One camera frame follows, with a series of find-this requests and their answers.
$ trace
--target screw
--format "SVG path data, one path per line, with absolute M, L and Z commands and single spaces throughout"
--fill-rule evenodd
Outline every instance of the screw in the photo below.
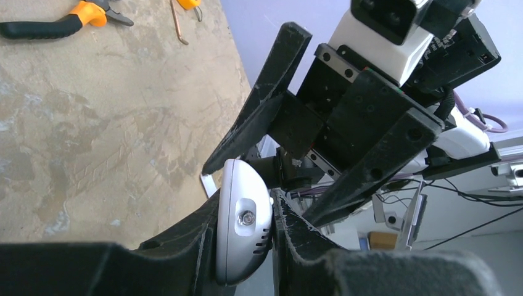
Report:
M 389 13 L 389 21 L 391 25 L 397 26 L 400 24 L 401 19 L 395 12 L 391 12 Z
M 465 7 L 463 11 L 461 12 L 461 16 L 464 18 L 470 17 L 474 13 L 474 8 L 472 7 Z
M 373 0 L 362 0 L 361 7 L 366 10 L 373 10 L 374 9 L 374 1 Z
M 446 39 L 452 39 L 452 37 L 454 37 L 454 35 L 455 35 L 457 32 L 458 32 L 458 31 L 456 31 L 456 30 L 454 30 L 454 29 L 450 30 L 450 32 L 448 32 L 448 34 L 447 34 Z
M 418 70 L 418 69 L 422 68 L 423 65 L 424 65 L 424 62 L 423 62 L 423 60 L 421 59 L 421 60 L 419 60 L 418 64 L 416 65 L 416 68 L 415 68 L 414 70 Z
M 251 211 L 244 211 L 240 214 L 240 217 L 238 217 L 238 222 L 241 225 L 251 225 L 256 220 L 256 216 Z

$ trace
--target white robot part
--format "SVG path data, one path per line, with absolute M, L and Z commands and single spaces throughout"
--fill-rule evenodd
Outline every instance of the white robot part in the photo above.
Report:
M 272 216 L 262 177 L 242 160 L 227 160 L 218 209 L 217 283 L 239 284 L 260 267 L 270 245 Z
M 434 146 L 444 150 L 448 156 L 459 160 L 488 152 L 490 140 L 482 131 L 467 120 L 457 107 L 450 115 L 454 118 L 456 128 L 441 133 Z
M 346 45 L 402 86 L 416 68 L 434 36 L 418 27 L 401 46 L 391 43 L 357 20 L 350 9 L 332 34 L 329 45 Z

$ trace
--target wire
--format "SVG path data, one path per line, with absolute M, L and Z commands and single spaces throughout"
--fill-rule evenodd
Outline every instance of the wire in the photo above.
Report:
M 503 122 L 503 120 L 501 120 L 497 117 L 494 117 L 492 115 L 489 115 L 489 114 L 483 113 L 483 117 L 499 124 L 501 126 L 501 128 L 492 128 L 491 126 L 487 126 L 485 123 L 482 123 L 477 117 L 473 116 L 473 114 L 469 111 L 469 109 L 467 107 L 465 107 L 465 104 L 463 103 L 463 101 L 461 100 L 461 98 L 459 97 L 459 95 L 456 92 L 454 92 L 454 99 L 456 101 L 456 107 L 461 112 L 461 114 L 463 114 L 463 116 L 465 118 L 467 118 L 467 120 L 469 120 L 473 125 L 478 127 L 480 130 L 485 130 L 485 131 L 488 131 L 489 133 L 496 133 L 496 134 L 503 134 L 508 131 L 508 125 L 505 122 Z
M 393 180 L 387 184 L 390 184 L 392 182 L 397 182 L 397 181 L 412 181 L 412 182 L 417 182 L 417 183 L 420 183 L 421 181 L 420 180 L 415 180 L 415 179 L 396 179 L 396 180 Z M 434 182 L 436 182 L 436 180 L 433 180 L 431 181 L 430 183 L 426 184 L 425 186 L 431 186 L 434 184 Z M 408 190 L 416 190 L 418 187 L 412 187 L 412 188 L 401 188 L 401 189 L 394 189 L 394 190 L 389 190 L 389 191 L 385 191 L 385 192 L 381 192 L 381 194 L 387 194 L 387 193 L 391 193 L 391 192 L 398 192 L 398 191 L 408 191 Z
M 305 190 L 298 191 L 298 192 L 293 192 L 293 193 L 291 193 L 290 196 L 292 198 L 296 198 L 296 197 L 310 197 L 310 196 L 322 194 L 328 188 L 329 188 L 329 186 L 318 186 L 318 187 L 309 188 L 309 189 L 305 189 Z
M 200 8 L 200 6 L 196 6 L 194 8 L 194 13 L 196 14 L 196 19 L 198 20 L 198 22 L 201 22 L 204 20 L 204 13 L 202 12 L 202 9 Z
M 476 230 L 476 229 L 480 229 L 481 227 L 484 227 L 484 226 L 486 226 L 486 225 L 492 224 L 492 223 L 494 223 L 494 222 L 496 222 L 496 221 L 499 221 L 499 220 L 501 220 L 501 219 L 503 219 L 503 218 L 506 218 L 506 217 L 508 217 L 508 216 L 510 216 L 510 215 L 513 215 L 513 214 L 515 214 L 515 213 L 517 213 L 517 212 L 521 212 L 522 210 L 523 210 L 523 207 L 518 208 L 517 210 L 511 211 L 510 213 L 507 213 L 507 214 L 505 214 L 505 215 L 503 215 L 503 216 L 501 216 L 501 217 L 499 217 L 499 218 L 496 218 L 496 219 L 494 219 L 494 220 L 490 220 L 489 222 L 486 222 L 486 223 L 481 224 L 480 226 L 476 226 L 476 227 L 474 227 L 474 228 L 471 228 L 471 229 L 469 229 L 469 230 L 467 230 L 467 231 L 464 231 L 464 232 L 462 232 L 462 233 L 460 233 L 460 234 L 458 234 L 458 235 L 455 235 L 455 236 L 453 236 L 453 237 L 451 237 L 451 238 L 449 238 L 449 239 L 445 239 L 444 241 L 439 242 L 439 243 L 437 243 L 437 244 L 435 244 L 435 245 L 433 245 L 433 246 L 430 246 L 430 247 L 426 248 L 425 250 L 430 250 L 430 249 L 436 248 L 437 246 L 442 245 L 442 244 L 444 244 L 444 243 L 446 243 L 446 242 L 452 241 L 453 239 L 456 239 L 457 237 L 460 237 L 460 236 L 462 236 L 463 234 L 467 234 L 467 233 L 472 232 L 472 231 L 474 231 L 474 230 Z
M 501 199 L 501 198 L 496 199 L 496 198 L 491 198 L 491 197 L 482 197 L 481 195 L 467 194 L 467 193 L 464 193 L 464 192 L 460 191 L 456 187 L 456 185 L 454 185 L 450 180 L 448 180 L 446 178 L 444 180 L 448 184 L 450 184 L 452 187 L 454 187 L 454 189 L 443 187 L 443 186 L 439 186 L 439 185 L 433 185 L 433 184 L 428 184 L 428 186 L 434 187 L 434 188 L 443 189 L 443 190 L 447 190 L 447 191 L 452 191 L 452 192 L 457 193 L 460 197 L 462 197 L 462 198 L 464 198 L 464 199 L 466 199 L 468 201 L 471 201 L 471 202 L 482 202 L 483 204 L 491 205 L 491 206 L 494 206 L 494 207 L 508 208 L 508 207 L 521 207 L 521 206 L 523 206 L 523 203 L 513 203 L 513 204 L 506 204 L 506 205 L 493 203 L 493 202 L 523 201 L 522 197 L 514 197 L 514 198 L 508 198 L 508 199 L 507 198 L 505 198 L 505 199 Z
M 397 200 L 394 201 L 394 202 L 387 202 L 388 199 L 392 198 L 392 197 L 395 197 Z M 381 194 L 378 194 L 377 195 L 377 198 L 383 203 L 383 204 L 386 204 L 386 205 L 392 205 L 392 204 L 395 204 L 397 202 L 401 202 L 406 208 L 408 208 L 407 204 L 405 204 L 403 201 L 404 200 L 412 200 L 412 199 L 409 199 L 409 198 L 406 198 L 406 199 L 400 199 L 397 195 L 389 195 L 387 196 L 386 199 L 383 198 L 383 196 Z

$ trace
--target mounting hole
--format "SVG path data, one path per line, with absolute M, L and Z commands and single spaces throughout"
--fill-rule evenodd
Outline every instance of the mounting hole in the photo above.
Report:
M 389 13 L 388 18 L 389 23 L 393 26 L 399 26 L 402 22 L 401 18 L 395 12 Z
M 376 181 L 380 180 L 381 178 L 383 178 L 383 172 L 378 168 L 373 168 L 371 170 L 371 177 L 373 177 L 373 179 L 375 179 Z
M 360 5 L 361 5 L 361 8 L 363 8 L 365 10 L 373 10 L 374 6 L 376 6 L 374 3 L 374 0 L 362 0 Z
M 417 128 L 411 128 L 407 131 L 407 139 L 416 142 L 423 137 L 423 133 Z
M 418 64 L 416 65 L 416 68 L 414 70 L 419 70 L 421 67 L 423 67 L 424 63 L 423 60 L 419 60 Z
M 352 72 L 351 69 L 346 69 L 346 70 L 345 70 L 345 77 L 347 77 L 347 78 L 351 78 L 352 75 L 354 75 L 354 72 Z
M 147 242 L 143 242 L 140 246 L 141 250 L 150 250 L 150 249 L 156 249 L 160 246 L 160 243 L 156 240 L 148 240 Z

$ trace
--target white wall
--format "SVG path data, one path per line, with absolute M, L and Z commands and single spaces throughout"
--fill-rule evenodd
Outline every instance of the white wall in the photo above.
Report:
M 438 243 L 421 242 L 415 249 L 424 249 Z M 523 232 L 489 236 L 457 238 L 434 250 L 470 251 L 483 259 L 492 269 L 506 296 L 523 295 Z
M 236 46 L 251 85 L 255 82 L 280 26 L 294 21 L 313 34 L 302 64 L 290 85 L 298 90 L 314 58 L 319 43 L 326 43 L 339 20 L 349 8 L 349 0 L 221 0 Z M 470 107 L 480 107 L 509 123 L 515 134 L 494 136 L 496 140 L 523 135 L 523 101 L 520 69 L 523 59 L 523 9 L 521 0 L 484 0 L 477 14 L 487 27 L 502 61 L 494 69 L 458 88 L 461 98 Z

